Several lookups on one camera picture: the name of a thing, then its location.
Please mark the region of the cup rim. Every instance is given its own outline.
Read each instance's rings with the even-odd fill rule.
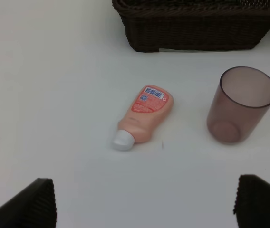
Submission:
[[[226,74],[228,71],[230,71],[230,70],[232,70],[232,69],[235,69],[235,68],[250,68],[250,69],[253,69],[253,70],[260,71],[260,70],[258,70],[258,69],[256,69],[256,68],[249,67],[249,66],[235,66],[235,67],[232,67],[232,68],[226,70],[226,71],[222,74],[221,79],[220,79],[220,87],[221,87],[222,92],[225,94],[225,96],[226,96],[229,100],[231,100],[232,102],[234,102],[234,103],[236,103],[236,104],[238,104],[238,105],[240,105],[240,106],[246,107],[246,108],[259,109],[259,108],[266,108],[266,107],[270,106],[270,102],[269,102],[268,104],[266,104],[266,105],[263,105],[263,106],[257,106],[257,107],[255,107],[255,106],[247,106],[247,105],[244,105],[244,104],[241,104],[241,103],[236,102],[235,100],[233,100],[232,98],[230,98],[230,97],[225,93],[225,91],[224,91],[224,89],[223,89],[223,87],[222,87],[222,79],[224,78],[225,74]],[[262,71],[260,71],[260,72],[263,73],[267,78],[270,79],[270,77],[269,77],[267,74],[265,74],[265,73],[262,72]]]

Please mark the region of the basket rim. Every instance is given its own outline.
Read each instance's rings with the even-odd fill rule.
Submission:
[[[185,16],[270,16],[270,7],[246,7],[233,5],[199,6],[131,6],[125,0],[112,0],[121,16],[131,18],[185,17]]]

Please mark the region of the brown basket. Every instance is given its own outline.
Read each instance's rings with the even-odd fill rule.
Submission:
[[[270,29],[270,0],[112,0],[135,51],[254,48]]]

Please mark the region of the pink bottle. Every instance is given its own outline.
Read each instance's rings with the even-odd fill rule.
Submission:
[[[173,97],[154,85],[145,86],[118,123],[113,147],[127,151],[134,143],[151,139],[154,129],[166,118],[173,106]]]

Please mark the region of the plastic cup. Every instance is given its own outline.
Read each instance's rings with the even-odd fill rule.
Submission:
[[[208,117],[207,127],[222,143],[245,140],[270,107],[270,77],[246,66],[223,73]]]

